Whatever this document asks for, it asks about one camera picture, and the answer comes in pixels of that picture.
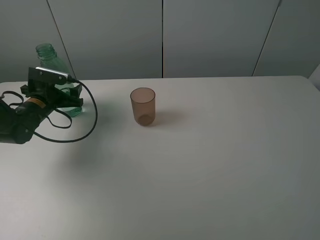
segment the brown plastic cup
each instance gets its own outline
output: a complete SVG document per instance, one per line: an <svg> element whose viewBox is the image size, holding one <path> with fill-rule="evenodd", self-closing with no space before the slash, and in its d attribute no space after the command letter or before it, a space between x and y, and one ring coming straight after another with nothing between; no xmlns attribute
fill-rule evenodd
<svg viewBox="0 0 320 240"><path fill-rule="evenodd" d="M140 87L130 94L134 120L141 126L152 124L156 118L156 93Z"/></svg>

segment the white table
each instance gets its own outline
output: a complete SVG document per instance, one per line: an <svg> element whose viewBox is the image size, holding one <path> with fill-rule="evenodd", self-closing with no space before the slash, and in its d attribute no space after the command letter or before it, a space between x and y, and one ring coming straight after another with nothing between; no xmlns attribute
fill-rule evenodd
<svg viewBox="0 0 320 240"><path fill-rule="evenodd" d="M99 109L90 137L0 144L1 240L320 239L320 92L307 79L83 82ZM137 87L156 92L153 126L134 121ZM85 134L83 97L70 130L37 131Z"/></svg>

